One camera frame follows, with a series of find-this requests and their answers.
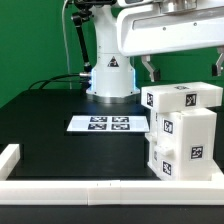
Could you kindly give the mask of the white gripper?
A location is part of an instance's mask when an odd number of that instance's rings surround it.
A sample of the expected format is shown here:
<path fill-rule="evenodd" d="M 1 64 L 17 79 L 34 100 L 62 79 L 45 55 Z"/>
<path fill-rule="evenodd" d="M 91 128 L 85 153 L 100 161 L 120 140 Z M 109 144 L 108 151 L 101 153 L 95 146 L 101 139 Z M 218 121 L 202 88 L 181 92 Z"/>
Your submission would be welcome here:
<path fill-rule="evenodd" d="M 149 55 L 218 47 L 212 75 L 224 63 L 224 2 L 119 2 L 117 44 L 125 56 L 142 56 L 152 82 L 161 78 Z"/>

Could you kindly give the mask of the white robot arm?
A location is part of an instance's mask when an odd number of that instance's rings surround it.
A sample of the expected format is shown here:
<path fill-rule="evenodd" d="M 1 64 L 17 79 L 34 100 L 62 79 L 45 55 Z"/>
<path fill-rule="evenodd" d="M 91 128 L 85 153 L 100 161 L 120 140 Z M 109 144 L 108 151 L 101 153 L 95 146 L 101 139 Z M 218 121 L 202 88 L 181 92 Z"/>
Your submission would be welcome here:
<path fill-rule="evenodd" d="M 139 96 L 132 56 L 140 56 L 150 72 L 153 54 L 216 47 L 219 58 L 213 73 L 224 63 L 224 0 L 117 0 L 122 11 L 113 16 L 100 4 L 92 9 L 97 62 L 91 70 L 90 99 L 123 103 Z"/>

